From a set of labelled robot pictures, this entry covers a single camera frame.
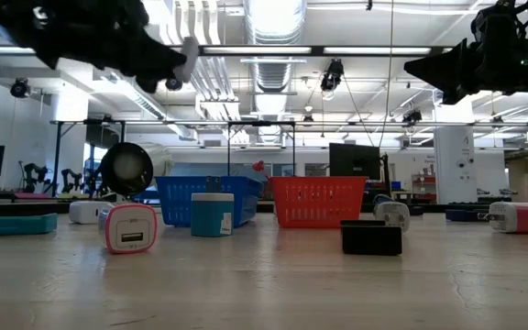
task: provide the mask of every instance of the blue basket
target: blue basket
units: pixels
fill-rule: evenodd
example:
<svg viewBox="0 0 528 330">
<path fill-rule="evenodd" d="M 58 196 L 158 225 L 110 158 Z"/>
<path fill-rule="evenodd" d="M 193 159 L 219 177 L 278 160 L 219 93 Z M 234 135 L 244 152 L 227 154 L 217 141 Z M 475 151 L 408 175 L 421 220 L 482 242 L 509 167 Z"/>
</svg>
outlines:
<svg viewBox="0 0 528 330">
<path fill-rule="evenodd" d="M 193 193 L 207 193 L 207 179 L 197 177 L 156 177 L 164 224 L 191 226 Z M 262 184 L 246 177 L 221 177 L 221 192 L 234 195 L 234 227 L 256 215 Z"/>
</svg>

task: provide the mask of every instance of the white ceiling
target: white ceiling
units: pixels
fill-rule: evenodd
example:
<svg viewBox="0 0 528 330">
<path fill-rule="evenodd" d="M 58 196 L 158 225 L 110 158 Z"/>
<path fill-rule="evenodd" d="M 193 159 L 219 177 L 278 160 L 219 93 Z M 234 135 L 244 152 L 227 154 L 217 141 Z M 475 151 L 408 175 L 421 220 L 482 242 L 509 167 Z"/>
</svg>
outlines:
<svg viewBox="0 0 528 330">
<path fill-rule="evenodd" d="M 411 8 L 416 10 L 466 10 L 474 4 L 476 0 L 395 0 L 395 8 Z M 481 3 L 477 9 L 494 4 L 496 0 L 478 1 Z M 306 14 L 304 25 L 303 44 L 307 45 L 359 45 L 359 46 L 387 46 L 391 44 L 391 24 L 392 44 L 395 46 L 454 46 L 463 38 L 472 40 L 469 32 L 469 24 L 474 15 L 468 16 L 430 16 L 430 15 L 408 15 L 395 13 L 391 22 L 391 13 L 383 10 L 366 11 L 357 5 L 357 8 L 345 8 L 345 10 L 333 10 L 328 6 L 344 1 L 309 1 L 309 6 L 317 9 L 309 9 Z M 220 9 L 227 7 L 238 9 L 242 6 L 242 1 L 221 0 L 218 2 Z M 375 8 L 388 7 L 389 0 L 374 0 Z M 244 17 L 228 15 L 220 11 L 219 34 L 225 44 L 243 44 L 244 38 Z M 157 29 L 150 28 L 150 34 L 157 38 Z M 318 86 L 318 77 L 322 73 L 330 58 L 306 58 L 304 64 L 296 64 L 293 74 L 291 90 L 297 95 L 289 96 L 287 109 L 289 112 L 297 114 L 295 118 L 300 120 L 300 115 L 304 112 L 306 105 L 313 107 L 315 120 L 320 120 L 322 102 L 319 89 L 312 96 L 312 90 Z M 374 115 L 370 120 L 381 120 L 387 110 L 387 93 L 383 87 L 384 82 L 389 77 L 390 98 L 388 100 L 389 110 L 396 109 L 402 102 L 420 90 L 418 88 L 429 87 L 422 82 L 409 76 L 403 69 L 404 63 L 408 59 L 387 58 L 344 58 L 343 63 L 346 70 L 346 77 L 349 80 L 349 88 L 354 97 L 358 110 L 361 112 L 371 112 Z M 249 67 L 239 62 L 239 58 L 225 59 L 231 82 L 234 86 L 236 96 L 239 97 L 240 113 L 248 114 L 252 111 L 251 98 L 249 92 L 252 91 L 252 84 L 249 79 Z M 35 58 L 0 57 L 0 66 L 13 67 L 43 67 L 44 65 Z M 384 82 L 361 82 L 360 79 L 382 79 Z M 406 82 L 411 82 L 411 89 L 407 88 Z M 433 108 L 430 99 L 430 91 L 423 93 L 415 99 L 414 106 L 421 109 L 423 119 L 429 119 Z M 125 96 L 119 94 L 105 93 L 104 96 L 117 105 L 117 111 L 127 114 L 128 117 L 135 117 L 139 109 Z M 178 105 L 193 105 L 195 94 L 192 91 L 168 93 L 163 86 L 153 95 L 156 100 L 169 107 Z M 482 98 L 474 103 L 474 106 L 482 104 L 488 100 Z M 503 98 L 497 102 L 484 105 L 475 109 L 477 116 L 489 116 L 492 108 L 499 113 L 503 110 L 528 103 L 528 94 L 521 93 L 511 97 Z M 104 107 L 98 102 L 92 102 L 91 111 L 104 111 Z M 346 84 L 341 83 L 335 91 L 335 97 L 331 101 L 323 102 L 325 120 L 346 120 L 356 114 L 350 93 Z M 188 110 L 192 114 L 194 110 L 191 106 Z M 522 114 L 522 118 L 527 118 L 528 114 Z"/>
</svg>

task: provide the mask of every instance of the usb port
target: usb port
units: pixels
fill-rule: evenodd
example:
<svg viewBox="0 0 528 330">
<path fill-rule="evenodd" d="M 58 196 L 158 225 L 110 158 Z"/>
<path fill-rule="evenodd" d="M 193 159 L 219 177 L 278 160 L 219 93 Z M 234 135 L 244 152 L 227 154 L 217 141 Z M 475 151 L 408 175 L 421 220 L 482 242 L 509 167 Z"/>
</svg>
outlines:
<svg viewBox="0 0 528 330">
<path fill-rule="evenodd" d="M 138 242 L 144 240 L 144 233 L 122 234 L 122 242 Z"/>
</svg>

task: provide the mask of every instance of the plastic basket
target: plastic basket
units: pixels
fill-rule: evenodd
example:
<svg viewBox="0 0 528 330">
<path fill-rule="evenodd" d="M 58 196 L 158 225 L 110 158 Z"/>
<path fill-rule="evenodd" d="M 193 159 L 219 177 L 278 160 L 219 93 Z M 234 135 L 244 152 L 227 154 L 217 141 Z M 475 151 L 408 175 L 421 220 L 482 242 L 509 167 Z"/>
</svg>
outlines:
<svg viewBox="0 0 528 330">
<path fill-rule="evenodd" d="M 273 177 L 283 228 L 339 228 L 359 218 L 366 177 Z"/>
<path fill-rule="evenodd" d="M 191 226 L 193 193 L 207 193 L 207 178 L 156 177 L 162 219 L 172 226 Z M 241 226 L 256 215 L 262 184 L 246 177 L 221 177 L 221 191 L 234 195 L 234 227 Z"/>
</svg>

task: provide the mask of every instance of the teal cylindrical speaker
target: teal cylindrical speaker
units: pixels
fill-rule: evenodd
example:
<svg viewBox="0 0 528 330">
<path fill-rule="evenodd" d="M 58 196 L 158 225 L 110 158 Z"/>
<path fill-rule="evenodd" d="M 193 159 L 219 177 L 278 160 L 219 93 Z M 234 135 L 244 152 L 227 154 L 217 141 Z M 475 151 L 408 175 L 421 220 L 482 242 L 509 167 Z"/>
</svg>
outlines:
<svg viewBox="0 0 528 330">
<path fill-rule="evenodd" d="M 107 150 L 99 171 L 109 189 L 129 196 L 144 192 L 154 176 L 168 175 L 172 165 L 172 156 L 162 145 L 121 142 Z"/>
</svg>

